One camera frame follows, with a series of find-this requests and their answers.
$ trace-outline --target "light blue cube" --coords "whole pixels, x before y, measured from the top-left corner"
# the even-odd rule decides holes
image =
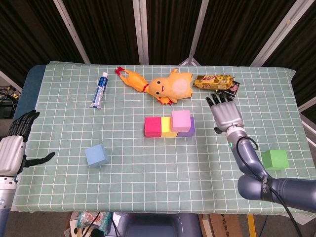
[[[98,167],[109,163],[107,152],[102,144],[85,149],[85,155],[90,167]]]

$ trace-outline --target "red cube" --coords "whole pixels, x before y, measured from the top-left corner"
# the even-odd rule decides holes
[[[145,118],[145,137],[161,137],[161,117]]]

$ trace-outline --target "toothpaste tube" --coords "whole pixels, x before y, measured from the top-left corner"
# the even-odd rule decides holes
[[[108,74],[103,73],[102,76],[100,77],[99,84],[94,94],[90,108],[97,108],[97,109],[101,108],[101,100],[103,97],[105,87],[107,86],[107,83],[108,83]]]

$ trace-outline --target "metal frame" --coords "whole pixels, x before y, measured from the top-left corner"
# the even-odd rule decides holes
[[[309,126],[306,122],[302,121],[302,125],[304,128],[308,129],[312,134],[316,135],[316,130]]]
[[[187,58],[186,60],[184,60],[182,63],[179,64],[179,66],[201,66],[200,63],[198,63],[198,61],[195,58],[192,58],[191,60],[189,58]]]
[[[133,0],[137,48],[140,65],[148,65],[148,33],[146,0]]]
[[[3,71],[0,70],[0,78],[7,81],[10,85],[12,85],[15,89],[17,89],[19,92],[22,92],[22,88],[15,83],[11,78],[9,78]]]
[[[261,67],[315,0],[297,0],[250,66]]]
[[[300,107],[298,107],[298,111],[301,113],[302,111],[308,109],[309,107],[316,104],[316,96],[313,99],[310,99],[308,102],[304,103]]]
[[[313,142],[311,139],[307,138],[307,141],[308,141],[313,147],[316,147],[316,143]]]
[[[88,55],[86,54],[85,50],[84,50],[84,47],[81,43],[81,40],[77,34],[77,31],[73,25],[73,22],[68,14],[68,11],[66,10],[66,7],[64,5],[64,2],[63,0],[53,0],[57,9],[58,9],[58,12],[61,16],[61,18],[63,19],[66,27],[67,27],[67,30],[69,31],[69,34],[71,35],[71,37],[73,38],[73,41],[84,61],[84,63],[86,64],[91,64],[90,63],[90,60],[88,58]]]
[[[201,29],[202,29],[203,22],[204,22],[204,18],[205,18],[207,6],[208,6],[208,1],[209,0],[202,0],[201,8],[199,9],[199,14],[198,14],[198,18],[197,18],[197,25],[196,25],[196,29],[194,31],[194,36],[192,39],[190,54],[188,57],[188,63],[192,63],[193,57],[196,53],[198,39],[199,39],[199,36],[201,34]]]

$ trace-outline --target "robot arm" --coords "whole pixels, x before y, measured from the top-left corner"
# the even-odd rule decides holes
[[[21,173],[24,167],[43,164],[55,155],[52,152],[41,159],[26,160],[24,154],[26,142],[32,124],[39,115],[40,113],[35,110],[22,115],[12,123],[7,137],[0,141],[0,236],[4,236],[17,188],[16,175]]]
[[[272,178],[260,162],[244,130],[242,117],[231,99],[219,98],[213,94],[206,99],[213,113],[217,133],[225,132],[235,160],[241,172],[238,180],[238,191],[245,199],[281,201],[287,206],[316,213],[316,180],[292,178]]]

